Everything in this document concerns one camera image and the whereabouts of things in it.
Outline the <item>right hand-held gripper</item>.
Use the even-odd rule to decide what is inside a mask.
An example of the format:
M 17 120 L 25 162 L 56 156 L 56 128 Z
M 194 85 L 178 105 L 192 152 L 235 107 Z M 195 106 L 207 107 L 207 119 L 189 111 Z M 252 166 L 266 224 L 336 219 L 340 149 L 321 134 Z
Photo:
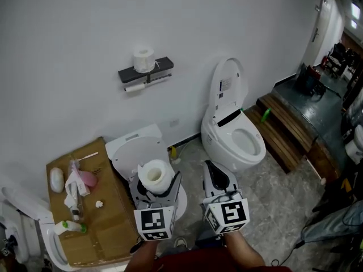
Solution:
M 250 222 L 247 198 L 238 188 L 235 174 L 225 166 L 206 160 L 203 166 L 204 218 L 215 234 L 239 231 Z

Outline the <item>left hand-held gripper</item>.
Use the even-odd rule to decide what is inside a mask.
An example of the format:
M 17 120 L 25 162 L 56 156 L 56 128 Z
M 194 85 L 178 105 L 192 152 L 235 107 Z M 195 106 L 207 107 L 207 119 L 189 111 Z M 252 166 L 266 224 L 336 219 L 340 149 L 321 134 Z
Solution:
M 175 222 L 183 216 L 182 174 L 177 171 L 171 185 L 162 194 L 148 191 L 134 177 L 129 185 L 134 205 L 137 231 L 145 241 L 172 238 Z

